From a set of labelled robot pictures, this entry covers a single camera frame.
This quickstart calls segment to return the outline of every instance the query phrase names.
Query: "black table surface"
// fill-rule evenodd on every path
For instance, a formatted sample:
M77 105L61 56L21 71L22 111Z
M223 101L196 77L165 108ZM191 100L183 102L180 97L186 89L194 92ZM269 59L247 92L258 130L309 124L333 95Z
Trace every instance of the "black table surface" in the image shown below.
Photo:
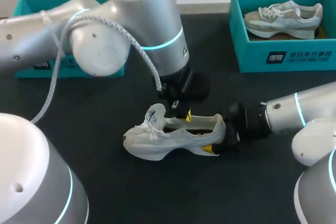
M210 75L209 98L193 114L225 113L234 101L253 104L336 80L336 72L238 71L227 15L182 16L196 71ZM0 111L32 119L50 80L0 78ZM304 170L291 137L242 145L236 155L202 157L178 151L160 162L128 154L122 135L160 102L146 65L134 50L119 79L61 79L38 127L82 181L90 224L299 223L293 203Z

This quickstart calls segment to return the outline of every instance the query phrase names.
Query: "robotic arm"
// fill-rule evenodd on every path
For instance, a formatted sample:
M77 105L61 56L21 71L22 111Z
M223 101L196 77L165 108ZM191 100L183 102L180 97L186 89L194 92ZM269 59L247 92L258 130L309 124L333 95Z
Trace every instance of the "robotic arm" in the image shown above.
M156 67L163 86L160 98L168 102L169 116L186 118L191 103L209 93L209 79L190 67L179 8L175 0L72 0L55 9L0 23L0 73L14 72L56 57L58 37L68 20L94 15L121 24L142 46ZM68 36L78 65L93 76L108 76L126 62L130 42L103 24L77 22Z
M0 73L55 59L58 47L51 35L59 38L78 15L113 20L139 42L159 74L163 86L159 96L168 102L169 116L186 118L190 104L207 97L209 79L194 73L188 63L189 52L175 0L109 0L102 5L94 0L71 0L39 14L0 20ZM71 28L64 51L72 53L85 72L108 76L125 64L129 47L129 40L118 31L83 20ZM332 119L336 115L335 90L336 82L256 106L246 108L236 103L228 109L227 118L232 127L227 125L227 134L235 138L238 132L242 142L257 140L272 132L281 135L300 131L293 141L295 157L302 163L314 164L300 177L295 188L295 205L302 224L331 224L336 220L333 211L336 121ZM327 137L323 134L319 139L313 137L310 143L321 146L318 141L325 138L328 144L319 148L317 154L310 155L313 158L306 159L307 152L302 151L302 147L307 141L302 139L309 138L309 131L323 132L326 125L327 131L323 134ZM326 205L324 211L316 210L321 206L317 198Z

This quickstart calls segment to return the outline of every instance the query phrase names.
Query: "white sneaker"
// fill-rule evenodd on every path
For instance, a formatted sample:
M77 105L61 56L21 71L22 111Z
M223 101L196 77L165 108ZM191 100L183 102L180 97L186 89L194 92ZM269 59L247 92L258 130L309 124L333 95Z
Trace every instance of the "white sneaker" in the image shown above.
M315 30L322 22L322 5L300 6L290 0L260 8L245 15L246 29L252 34L270 38L278 33L300 39L314 39Z
M202 147L224 140L226 127L222 116L192 115L191 121L186 122L177 118L165 118L165 112L162 104L151 106L144 122L124 134L123 145L129 153L152 161L162 160L177 148L187 149L196 155L217 156Z

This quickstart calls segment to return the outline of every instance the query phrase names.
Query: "shoelace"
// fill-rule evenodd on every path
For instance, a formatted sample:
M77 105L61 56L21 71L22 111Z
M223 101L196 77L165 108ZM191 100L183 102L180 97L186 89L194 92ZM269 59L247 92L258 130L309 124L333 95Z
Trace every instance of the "shoelace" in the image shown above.
M288 9L288 10L283 10L283 11L279 11L276 6L279 4L273 4L270 5L269 7L264 7L258 8L259 11L259 15L261 16L262 19L267 19L267 18L272 18L272 17L283 17L283 13L288 13L288 12L292 12L292 9Z

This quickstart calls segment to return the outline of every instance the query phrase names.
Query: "teal shoe box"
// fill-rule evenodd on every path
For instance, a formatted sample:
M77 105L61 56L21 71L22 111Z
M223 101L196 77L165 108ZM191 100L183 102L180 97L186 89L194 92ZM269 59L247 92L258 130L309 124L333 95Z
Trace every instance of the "teal shoe box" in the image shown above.
M289 0L231 0L229 25L241 72L336 70L336 0L293 0L323 6L322 27L327 39L250 41L243 16Z
M64 4L70 0L19 0L14 10L13 16L21 16L32 13L37 13L41 10L49 10ZM100 4L108 0L96 0ZM55 60L40 62L32 66L31 68L19 71L15 73L17 78L50 78L53 74ZM121 77L124 75L124 67L122 67L117 73L111 77ZM71 77L91 77L85 73L76 63L73 55L66 55L61 60L59 72L59 78L71 78Z

